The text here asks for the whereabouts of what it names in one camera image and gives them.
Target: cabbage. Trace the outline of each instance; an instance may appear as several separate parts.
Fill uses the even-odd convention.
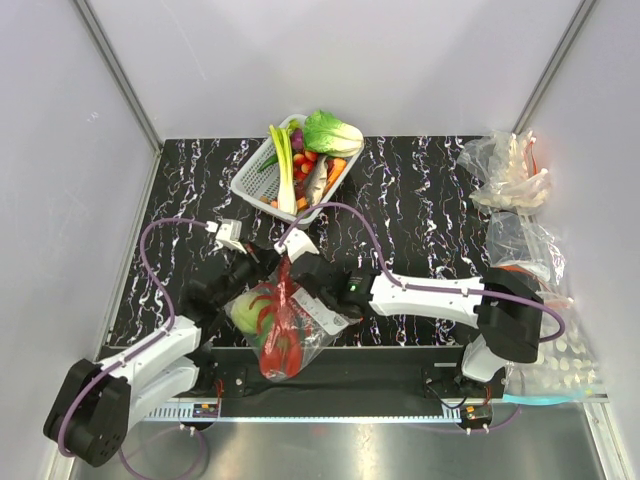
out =
[[[351,157],[364,145],[360,130],[322,110],[307,118],[302,132],[307,150],[332,157]]]
[[[257,292],[247,292],[236,298],[231,306],[230,317],[236,327],[242,333],[257,334],[258,333],[258,317],[263,308],[271,305],[271,300],[258,300],[251,308],[251,304],[256,298],[261,296]],[[271,322],[271,315],[267,316],[263,322],[263,329]]]

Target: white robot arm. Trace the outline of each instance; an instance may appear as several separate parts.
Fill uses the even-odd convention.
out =
[[[462,375],[467,379],[486,383],[509,362],[533,363],[537,359],[540,310],[508,301],[415,289],[423,286],[469,292],[492,288],[542,303],[533,291],[505,271],[456,280],[395,275],[395,282],[379,272],[343,273],[332,268],[309,237],[297,229],[281,248],[276,244],[276,249],[289,256],[293,279],[338,313],[358,318],[370,310],[383,316],[443,318],[480,330],[461,359]]]

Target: cherry tomato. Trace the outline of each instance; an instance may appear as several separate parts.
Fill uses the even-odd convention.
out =
[[[312,152],[311,150],[305,150],[304,156],[307,157],[307,160],[311,162],[315,162],[318,160],[318,154],[316,152]]]
[[[302,183],[304,182],[304,179],[307,178],[307,174],[302,170],[296,170],[295,172],[293,172],[293,178],[296,179],[296,182]]]
[[[300,171],[302,171],[305,175],[308,175],[313,170],[313,162],[307,161],[302,164],[300,167]]]
[[[293,156],[293,164],[296,167],[299,167],[300,165],[302,165],[306,161],[307,161],[307,157],[305,157],[304,154],[302,154],[302,153],[296,153]]]

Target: red plastic bag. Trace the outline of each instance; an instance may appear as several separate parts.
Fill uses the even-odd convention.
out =
[[[225,308],[256,352],[260,371],[273,381],[296,376],[353,322],[295,284],[290,270],[285,257],[270,282],[261,283]]]

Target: purple tube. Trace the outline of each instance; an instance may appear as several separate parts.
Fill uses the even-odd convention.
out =
[[[186,472],[184,472],[182,475],[178,477],[175,477],[173,480],[188,480],[191,477],[191,475],[194,473],[195,469],[198,467],[202,459],[204,458],[206,447],[207,447],[207,444],[204,441],[204,435],[200,431],[195,429],[193,430],[193,432],[195,432],[196,437],[198,437],[198,443],[200,444],[200,449],[198,450],[198,456],[196,457],[196,459],[193,461],[193,463],[187,469]],[[137,478],[138,480],[153,480],[150,477],[145,477],[144,475],[141,475],[140,473],[136,472],[127,461],[127,457],[124,456],[122,449],[118,450],[118,456],[120,457],[120,461],[122,462],[122,465],[124,466],[125,470],[129,472],[131,476],[133,476],[134,478]]]

